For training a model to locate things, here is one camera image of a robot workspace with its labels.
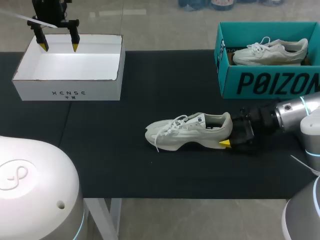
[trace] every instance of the shoe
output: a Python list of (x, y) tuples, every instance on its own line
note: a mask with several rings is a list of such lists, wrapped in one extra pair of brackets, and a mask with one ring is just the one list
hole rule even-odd
[(247, 48), (235, 51), (233, 62), (237, 65), (300, 65), (308, 52), (308, 40), (290, 42), (275, 40), (270, 42), (266, 36), (260, 43), (247, 45)]
[(196, 113), (181, 115), (173, 120), (157, 121), (146, 127), (145, 138), (159, 149), (176, 151), (189, 142), (211, 149), (224, 149), (219, 142), (232, 132), (233, 123), (228, 112), (223, 115)]

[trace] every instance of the gray tile floor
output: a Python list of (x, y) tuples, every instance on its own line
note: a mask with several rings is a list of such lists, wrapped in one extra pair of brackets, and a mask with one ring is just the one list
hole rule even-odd
[[(123, 199), (119, 240), (284, 240), (284, 199)], [(88, 240), (101, 240), (89, 217)]]
[[(74, 0), (69, 19), (79, 19), (80, 33), (123, 34), (128, 50), (213, 49), (219, 22), (319, 21), (319, 0), (285, 0), (278, 7), (236, 4), (230, 11), (185, 12), (178, 0)], [(31, 0), (1, 0), (0, 9), (31, 17)], [(44, 29), (67, 33), (66, 29)], [(0, 51), (21, 52), (33, 37), (24, 20), (0, 14)]]
[[(213, 49), (219, 22), (319, 21), (319, 0), (278, 7), (237, 4), (231, 11), (184, 12), (178, 0), (73, 0), (69, 19), (80, 33), (124, 35), (127, 50)], [(31, 17), (31, 0), (0, 0), (0, 9)], [(45, 33), (67, 33), (44, 28)], [(0, 14), (0, 51), (23, 52), (33, 37), (24, 20)], [(120, 240), (283, 240), (279, 200), (124, 199)], [(88, 240), (101, 236), (92, 219)]]

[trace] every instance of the white cable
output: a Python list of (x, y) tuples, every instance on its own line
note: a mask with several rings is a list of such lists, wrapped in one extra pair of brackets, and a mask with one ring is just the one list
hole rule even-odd
[(303, 163), (302, 161), (300, 161), (298, 158), (296, 158), (293, 155), (290, 155), (293, 159), (297, 160), (299, 163), (301, 163), (303, 166), (305, 166), (306, 168), (310, 169), (311, 172), (317, 176), (320, 176), (320, 171), (316, 171), (314, 170), (312, 167), (309, 167), (307, 164)]
[(0, 14), (5, 14), (5, 15), (8, 15), (8, 16), (11, 16), (11, 17), (15, 17), (15, 18), (19, 18), (19, 19), (24, 19), (24, 20), (27, 20), (27, 21), (31, 21), (31, 22), (34, 22), (36, 24), (41, 24), (41, 25), (45, 25), (47, 27), (50, 27), (50, 28), (58, 28), (57, 26), (55, 25), (52, 25), (52, 24), (49, 24), (49, 23), (46, 23), (44, 21), (39, 21), (39, 20), (36, 20), (36, 19), (33, 19), (31, 17), (27, 17), (27, 16), (22, 16), (20, 14), (16, 14), (16, 13), (12, 13), (12, 12), (9, 12), (9, 11), (5, 11), (3, 9), (0, 9)]

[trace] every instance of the table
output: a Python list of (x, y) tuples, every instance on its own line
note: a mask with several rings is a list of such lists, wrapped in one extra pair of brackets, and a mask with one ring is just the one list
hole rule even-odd
[(237, 113), (265, 100), (222, 99), (212, 50), (128, 51), (121, 101), (22, 102), (11, 82), (22, 53), (0, 54), (0, 134), (60, 147), (85, 198), (289, 199), (314, 175), (299, 142), (279, 134), (256, 155), (188, 144), (158, 153), (152, 122), (197, 112)]
[(0, 53), (0, 136), (60, 145), (70, 102), (23, 102), (12, 83), (21, 52)]

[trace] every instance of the shoe box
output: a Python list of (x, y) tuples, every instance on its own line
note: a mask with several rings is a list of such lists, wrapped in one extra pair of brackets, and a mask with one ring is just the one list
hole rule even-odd
[(33, 37), (12, 82), (23, 101), (118, 101), (125, 65), (122, 35), (45, 35), (45, 51)]
[[(235, 65), (233, 53), (264, 37), (308, 39), (301, 65)], [(214, 60), (225, 99), (291, 99), (320, 91), (320, 26), (317, 22), (220, 22)]]

